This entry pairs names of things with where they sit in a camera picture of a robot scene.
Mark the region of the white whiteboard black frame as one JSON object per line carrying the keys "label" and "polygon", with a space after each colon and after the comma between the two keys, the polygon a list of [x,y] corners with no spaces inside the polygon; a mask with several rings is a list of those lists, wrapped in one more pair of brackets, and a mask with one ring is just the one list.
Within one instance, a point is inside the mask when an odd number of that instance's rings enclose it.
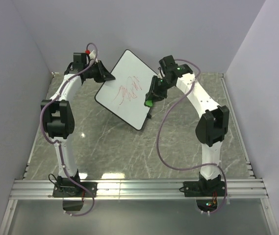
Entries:
{"label": "white whiteboard black frame", "polygon": [[111,74],[115,80],[103,83],[95,101],[134,129],[141,130],[150,111],[144,103],[155,71],[127,49]]}

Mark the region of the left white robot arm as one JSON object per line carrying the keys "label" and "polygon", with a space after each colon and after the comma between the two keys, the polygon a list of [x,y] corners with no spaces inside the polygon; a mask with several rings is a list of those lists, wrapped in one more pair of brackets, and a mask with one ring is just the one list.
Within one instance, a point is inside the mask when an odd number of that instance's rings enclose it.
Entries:
{"label": "left white robot arm", "polygon": [[82,187],[73,157],[71,134],[75,129],[75,119],[70,102],[87,79],[103,83],[113,81],[115,77],[102,61],[92,59],[89,65],[83,65],[81,71],[74,67],[69,68],[55,94],[41,102],[41,132],[46,141],[55,147],[58,160],[59,170],[55,184],[57,188],[64,188],[70,197],[78,196]]}

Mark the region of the green whiteboard eraser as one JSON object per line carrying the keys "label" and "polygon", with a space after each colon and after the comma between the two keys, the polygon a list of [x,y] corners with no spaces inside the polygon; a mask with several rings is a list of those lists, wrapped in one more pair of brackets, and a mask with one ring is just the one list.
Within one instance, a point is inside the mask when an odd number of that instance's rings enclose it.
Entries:
{"label": "green whiteboard eraser", "polygon": [[151,99],[147,99],[145,100],[144,105],[151,108],[153,106],[153,101]]}

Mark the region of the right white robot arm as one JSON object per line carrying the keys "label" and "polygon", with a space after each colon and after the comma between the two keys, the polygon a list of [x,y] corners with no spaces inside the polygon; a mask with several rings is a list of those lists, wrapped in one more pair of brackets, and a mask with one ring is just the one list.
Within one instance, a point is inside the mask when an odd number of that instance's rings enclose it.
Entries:
{"label": "right white robot arm", "polygon": [[216,185],[223,175],[219,168],[220,152],[228,132],[229,109],[218,104],[205,91],[193,73],[185,73],[181,77],[173,73],[163,78],[153,76],[146,94],[145,105],[151,107],[153,103],[165,99],[167,90],[173,86],[184,93],[180,101],[187,98],[200,118],[195,129],[196,137],[202,145],[199,191],[209,196],[216,190]]}

